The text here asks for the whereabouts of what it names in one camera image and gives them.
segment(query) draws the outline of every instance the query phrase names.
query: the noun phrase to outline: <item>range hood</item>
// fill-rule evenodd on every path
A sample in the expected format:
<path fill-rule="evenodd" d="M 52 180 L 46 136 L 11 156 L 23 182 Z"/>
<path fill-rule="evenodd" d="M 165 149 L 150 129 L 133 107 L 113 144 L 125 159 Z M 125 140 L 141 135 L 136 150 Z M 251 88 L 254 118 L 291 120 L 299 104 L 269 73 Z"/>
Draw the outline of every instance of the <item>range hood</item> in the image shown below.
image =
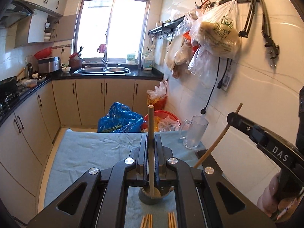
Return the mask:
<path fill-rule="evenodd" d="M 35 14 L 33 10 L 23 3 L 13 0 L 0 19 L 0 29 L 8 28 L 25 17 Z"/>

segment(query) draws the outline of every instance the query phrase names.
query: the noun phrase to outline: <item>window frame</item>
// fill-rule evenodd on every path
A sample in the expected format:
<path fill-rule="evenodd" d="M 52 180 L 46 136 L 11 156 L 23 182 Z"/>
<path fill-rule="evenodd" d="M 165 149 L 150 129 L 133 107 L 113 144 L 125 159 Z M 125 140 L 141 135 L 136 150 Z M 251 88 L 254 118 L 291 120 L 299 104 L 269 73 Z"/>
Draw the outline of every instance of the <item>window frame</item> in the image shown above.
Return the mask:
<path fill-rule="evenodd" d="M 92 0 L 82 0 L 82 2 L 81 2 L 79 13 L 78 13 L 78 17 L 77 17 L 77 22 L 76 22 L 74 50 L 77 50 L 78 31 L 79 31 L 80 19 L 81 19 L 81 15 L 82 15 L 82 9 L 83 9 L 83 5 L 84 5 L 85 1 L 92 1 Z M 113 4 L 112 4 L 112 8 L 111 8 L 111 13 L 110 13 L 110 17 L 109 17 L 109 23 L 108 23 L 107 32 L 109 32 L 109 29 L 110 29 L 110 24 L 111 24 L 111 19 L 112 19 L 112 14 L 113 14 L 113 8 L 114 8 L 114 5 L 115 5 L 115 1 L 116 0 L 113 0 Z M 149 6 L 150 6 L 150 1 L 151 0 L 135 0 L 135 1 L 146 2 L 145 15 L 144 15 L 143 24 L 142 24 L 141 39 L 140 39 L 139 48 L 138 48 L 138 56 L 137 56 L 137 59 L 136 59 L 136 64 L 138 64 L 139 63 L 139 56 L 142 55 L 141 53 L 142 53 L 142 50 L 143 50 L 144 37 L 145 37 L 145 31 L 146 31 L 146 25 L 147 25 L 147 19 L 148 19 L 148 11 L 149 11 Z M 107 33 L 107 35 L 106 35 L 106 43 L 108 42 L 108 35 L 109 35 L 109 33 Z M 83 59 L 85 61 L 88 60 L 90 62 L 102 63 L 101 59 L 103 59 L 103 60 L 107 59 L 107 51 L 105 52 L 104 57 L 98 57 L 98 58 L 93 58 L 92 57 L 92 58 L 83 58 Z M 109 63 L 127 64 L 126 63 L 126 59 L 127 58 L 109 58 L 108 62 Z"/>

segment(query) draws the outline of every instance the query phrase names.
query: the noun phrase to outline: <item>window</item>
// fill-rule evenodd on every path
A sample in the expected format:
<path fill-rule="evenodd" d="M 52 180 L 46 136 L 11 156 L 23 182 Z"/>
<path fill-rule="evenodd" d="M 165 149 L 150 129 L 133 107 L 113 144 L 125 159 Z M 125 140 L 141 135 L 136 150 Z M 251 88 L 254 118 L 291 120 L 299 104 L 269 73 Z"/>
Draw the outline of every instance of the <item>window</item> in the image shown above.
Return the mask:
<path fill-rule="evenodd" d="M 135 52 L 138 56 L 148 3 L 149 0 L 83 0 L 75 40 L 77 50 L 84 46 L 82 58 L 87 62 L 100 62 L 103 58 L 125 63 L 127 54 Z M 106 53 L 97 52 L 102 43 L 107 44 Z"/>

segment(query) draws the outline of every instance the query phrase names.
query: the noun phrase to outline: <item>glass pitcher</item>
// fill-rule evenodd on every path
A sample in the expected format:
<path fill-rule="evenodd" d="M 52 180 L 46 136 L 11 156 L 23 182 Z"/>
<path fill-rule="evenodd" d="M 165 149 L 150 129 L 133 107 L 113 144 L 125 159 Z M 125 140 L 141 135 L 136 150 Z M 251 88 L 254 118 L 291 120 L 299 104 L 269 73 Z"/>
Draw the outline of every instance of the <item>glass pitcher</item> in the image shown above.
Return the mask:
<path fill-rule="evenodd" d="M 189 130 L 186 136 L 182 136 L 182 130 L 187 124 L 190 124 Z M 203 116 L 194 116 L 191 121 L 185 120 L 179 130 L 181 139 L 184 140 L 184 146 L 188 149 L 196 149 L 208 124 L 209 122 Z"/>

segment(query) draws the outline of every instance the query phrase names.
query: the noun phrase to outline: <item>bottle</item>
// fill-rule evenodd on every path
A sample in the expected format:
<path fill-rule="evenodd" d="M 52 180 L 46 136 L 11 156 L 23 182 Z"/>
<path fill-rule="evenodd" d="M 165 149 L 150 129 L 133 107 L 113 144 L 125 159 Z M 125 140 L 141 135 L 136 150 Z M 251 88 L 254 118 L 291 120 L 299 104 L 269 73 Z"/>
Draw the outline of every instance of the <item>bottle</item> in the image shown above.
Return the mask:
<path fill-rule="evenodd" d="M 135 64 L 135 52 L 127 54 L 127 64 Z"/>
<path fill-rule="evenodd" d="M 146 53 L 143 58 L 142 68 L 143 70 L 151 71 L 154 64 L 154 55 L 151 53 Z"/>

